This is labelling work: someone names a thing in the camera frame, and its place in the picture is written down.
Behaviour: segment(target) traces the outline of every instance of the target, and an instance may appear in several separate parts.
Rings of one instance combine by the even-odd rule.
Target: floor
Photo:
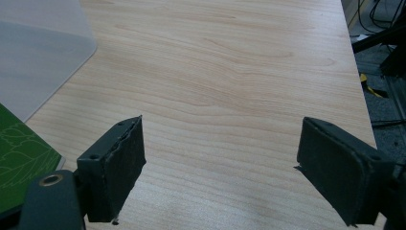
[[[401,0],[382,0],[376,7],[374,18],[379,20],[392,20]],[[351,41],[355,42],[359,35],[372,35],[373,32],[382,31],[375,26],[370,19],[370,12],[376,1],[371,0],[361,14],[362,25],[370,30],[367,31],[359,21],[350,29]],[[365,90],[365,100],[370,113],[373,134],[376,146],[379,150],[391,155],[398,164],[406,163],[406,126],[376,127],[378,121],[393,121],[405,119],[406,97],[403,96],[403,88],[406,80],[397,76],[383,76],[379,65],[392,51],[392,47],[378,45],[368,50],[355,54],[358,71],[367,76],[367,84],[370,88],[382,90],[388,94],[388,98],[380,98]]]

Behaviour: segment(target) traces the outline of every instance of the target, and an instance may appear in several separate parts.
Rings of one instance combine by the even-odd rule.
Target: screw hole
[[[96,159],[99,159],[99,156],[98,155],[95,155],[95,154],[93,154],[93,155],[90,155],[90,157],[89,157],[91,160],[96,160]]]
[[[371,156],[372,160],[381,160],[381,158],[379,156],[373,155]]]

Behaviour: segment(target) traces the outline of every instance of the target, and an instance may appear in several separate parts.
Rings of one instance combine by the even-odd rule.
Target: green cover with leaf pattern
[[[30,182],[63,158],[0,104],[0,218],[19,210]]]

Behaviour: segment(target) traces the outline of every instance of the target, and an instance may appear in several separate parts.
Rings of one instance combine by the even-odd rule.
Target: wooden table
[[[347,229],[294,169],[304,116],[374,145],[339,0],[81,4],[98,51],[28,125],[74,170],[143,114],[147,157],[120,225],[88,229]]]

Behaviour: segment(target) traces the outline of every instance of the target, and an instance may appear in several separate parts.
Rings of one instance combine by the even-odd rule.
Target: black cable
[[[396,19],[396,21],[399,20],[399,19],[402,19],[403,17],[406,16],[406,8],[405,7],[406,7],[406,1],[403,2],[402,10],[400,11],[399,17]]]
[[[357,11],[358,11],[358,20],[359,20],[359,24],[361,25],[361,27],[364,28],[364,30],[366,30],[366,31],[368,31],[370,33],[376,34],[376,32],[368,30],[364,26],[364,24],[362,23],[362,20],[361,20],[361,0],[358,0],[358,10]]]
[[[402,3],[403,3],[403,7],[404,7],[404,6],[405,6],[404,4],[405,4],[406,2],[403,2],[403,0],[400,1],[399,5],[398,5],[397,8],[396,8],[395,15],[394,15],[394,17],[393,17],[392,20],[391,20],[391,27],[392,27],[392,26],[394,25],[394,23],[395,23],[396,16],[397,16],[397,12],[399,11],[400,7],[402,6]]]
[[[388,49],[389,53],[393,52],[392,48],[387,44],[386,48]]]
[[[376,27],[379,27],[379,28],[381,28],[381,29],[388,29],[389,27],[381,26],[381,25],[377,24],[377,22],[378,22],[378,23],[391,23],[391,21],[375,19],[376,8],[378,7],[380,1],[381,1],[381,0],[377,0],[377,1],[375,2],[375,4],[373,5],[373,7],[372,7],[372,9],[371,9],[371,11],[370,11],[370,20],[371,20],[371,22],[373,23],[373,25],[375,25]]]
[[[350,37],[358,37],[358,36],[360,36],[360,34],[358,34],[358,35],[351,35],[350,34]]]

